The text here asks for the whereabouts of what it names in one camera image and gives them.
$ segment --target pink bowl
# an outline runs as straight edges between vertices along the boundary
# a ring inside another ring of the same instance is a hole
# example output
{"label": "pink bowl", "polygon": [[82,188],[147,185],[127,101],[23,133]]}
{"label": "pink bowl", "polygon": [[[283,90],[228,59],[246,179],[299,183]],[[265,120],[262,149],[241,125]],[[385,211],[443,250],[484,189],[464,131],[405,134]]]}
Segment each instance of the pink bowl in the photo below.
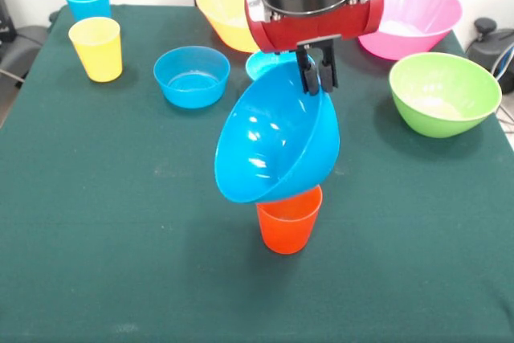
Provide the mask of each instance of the pink bowl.
{"label": "pink bowl", "polygon": [[371,53],[386,59],[429,51],[459,22],[459,0],[384,0],[378,31],[359,41]]}

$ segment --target green tablecloth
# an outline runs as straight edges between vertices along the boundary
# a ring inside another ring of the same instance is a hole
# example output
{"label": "green tablecloth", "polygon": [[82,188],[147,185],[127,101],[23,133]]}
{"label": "green tablecloth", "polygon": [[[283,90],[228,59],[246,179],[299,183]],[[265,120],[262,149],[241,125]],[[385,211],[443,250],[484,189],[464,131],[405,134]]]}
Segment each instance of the green tablecloth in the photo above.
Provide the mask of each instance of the green tablecloth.
{"label": "green tablecloth", "polygon": [[[113,15],[124,74],[87,79],[64,9],[0,130],[0,342],[514,339],[514,156],[495,117],[421,137],[393,105],[391,63],[338,43],[341,153],[308,246],[276,255],[255,208],[214,183],[247,55],[194,8]],[[192,44],[232,72],[189,112],[153,64]],[[435,50],[462,54],[453,34]]]}

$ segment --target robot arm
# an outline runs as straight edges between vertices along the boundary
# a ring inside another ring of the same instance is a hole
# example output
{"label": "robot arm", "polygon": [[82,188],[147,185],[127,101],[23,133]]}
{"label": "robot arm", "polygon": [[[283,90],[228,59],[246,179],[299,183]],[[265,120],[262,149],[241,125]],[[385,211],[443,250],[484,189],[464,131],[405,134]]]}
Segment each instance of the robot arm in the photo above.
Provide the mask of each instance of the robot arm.
{"label": "robot arm", "polygon": [[[248,26],[263,52],[295,51],[304,92],[315,95],[321,87],[337,87],[333,40],[353,39],[375,32],[384,0],[245,0]],[[323,59],[316,66],[307,50],[319,48]]]}

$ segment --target green bowl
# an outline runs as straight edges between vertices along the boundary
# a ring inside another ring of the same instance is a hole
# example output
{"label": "green bowl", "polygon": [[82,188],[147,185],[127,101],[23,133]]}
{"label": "green bowl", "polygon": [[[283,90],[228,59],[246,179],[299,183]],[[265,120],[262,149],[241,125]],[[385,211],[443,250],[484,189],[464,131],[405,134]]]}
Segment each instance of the green bowl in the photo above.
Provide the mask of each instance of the green bowl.
{"label": "green bowl", "polygon": [[389,75],[394,104],[417,133],[446,138],[463,133],[493,113],[501,102],[494,76],[469,59],[438,52],[414,54]]}

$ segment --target yellow cup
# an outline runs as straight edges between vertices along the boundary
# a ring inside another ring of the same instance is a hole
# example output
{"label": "yellow cup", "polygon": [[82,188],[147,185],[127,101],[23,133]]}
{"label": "yellow cup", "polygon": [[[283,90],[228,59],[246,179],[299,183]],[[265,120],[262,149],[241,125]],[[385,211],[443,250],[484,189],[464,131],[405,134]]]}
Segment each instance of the yellow cup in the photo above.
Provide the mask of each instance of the yellow cup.
{"label": "yellow cup", "polygon": [[196,3],[228,47],[243,52],[259,50],[248,28],[244,0],[196,0]]}
{"label": "yellow cup", "polygon": [[111,18],[86,18],[69,30],[73,47],[88,77],[95,82],[115,80],[123,71],[120,25]]}

